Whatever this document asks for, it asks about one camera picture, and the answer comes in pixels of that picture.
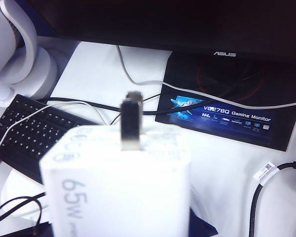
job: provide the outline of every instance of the power adapter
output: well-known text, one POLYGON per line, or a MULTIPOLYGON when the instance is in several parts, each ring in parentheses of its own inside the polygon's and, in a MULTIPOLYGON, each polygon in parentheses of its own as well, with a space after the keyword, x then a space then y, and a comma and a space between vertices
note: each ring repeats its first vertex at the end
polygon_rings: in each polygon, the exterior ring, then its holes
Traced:
POLYGON ((55 237, 188 236, 191 155, 183 135, 173 125, 141 129, 133 97, 121 109, 121 131, 73 128, 40 161, 55 237))

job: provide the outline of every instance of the asus logo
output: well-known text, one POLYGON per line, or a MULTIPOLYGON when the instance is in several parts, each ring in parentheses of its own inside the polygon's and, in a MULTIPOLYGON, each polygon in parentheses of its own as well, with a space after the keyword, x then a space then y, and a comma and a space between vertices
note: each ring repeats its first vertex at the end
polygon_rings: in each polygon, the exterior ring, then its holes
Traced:
POLYGON ((225 53, 225 52, 216 52, 214 55, 221 55, 221 56, 229 56, 229 57, 235 57, 236 53, 225 53))

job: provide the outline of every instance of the barcode sticker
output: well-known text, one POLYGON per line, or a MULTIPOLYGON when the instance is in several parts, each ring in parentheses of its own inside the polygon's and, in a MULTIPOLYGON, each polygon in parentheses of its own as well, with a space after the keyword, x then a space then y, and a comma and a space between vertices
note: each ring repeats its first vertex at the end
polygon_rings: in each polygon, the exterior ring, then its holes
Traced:
POLYGON ((264 186, 266 182, 278 171, 280 171, 272 162, 268 162, 262 169, 260 169, 253 177, 264 186))

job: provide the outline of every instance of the white desk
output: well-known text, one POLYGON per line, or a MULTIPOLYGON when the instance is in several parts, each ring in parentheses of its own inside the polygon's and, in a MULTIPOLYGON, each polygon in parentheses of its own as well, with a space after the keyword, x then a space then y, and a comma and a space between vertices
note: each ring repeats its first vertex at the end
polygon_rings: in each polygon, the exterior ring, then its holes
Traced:
MULTIPOLYGON (((162 80, 170 52, 121 48, 129 74, 136 81, 162 80)), ((65 68, 53 97, 88 100, 119 106, 125 93, 140 90, 144 98, 158 94, 160 85, 135 86, 121 66, 113 45, 82 42, 65 68)), ((144 110, 156 110, 158 99, 144 103, 144 110)), ((84 105, 60 108, 100 122, 84 105)), ((107 121, 116 112, 101 110, 107 121)), ((154 116, 144 117, 154 120, 154 116)), ((296 126, 287 152, 183 129, 192 149, 192 184, 204 206, 205 219, 219 237, 248 235, 249 213, 257 186, 252 176, 267 161, 279 165, 296 160, 296 126)), ((296 237, 296 170, 286 169, 273 177, 262 190, 257 205, 257 237, 296 237)))

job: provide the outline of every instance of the keyboard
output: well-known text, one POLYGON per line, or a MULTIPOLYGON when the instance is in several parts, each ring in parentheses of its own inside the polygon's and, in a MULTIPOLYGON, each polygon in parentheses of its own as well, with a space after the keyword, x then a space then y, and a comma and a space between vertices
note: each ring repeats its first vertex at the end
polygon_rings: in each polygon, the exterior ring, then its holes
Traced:
MULTIPOLYGON (((0 141, 12 124, 44 106, 38 101, 16 95, 0 118, 0 141)), ((0 146, 0 160, 42 183, 39 160, 67 130, 80 125, 96 123, 49 107, 11 128, 0 146)))

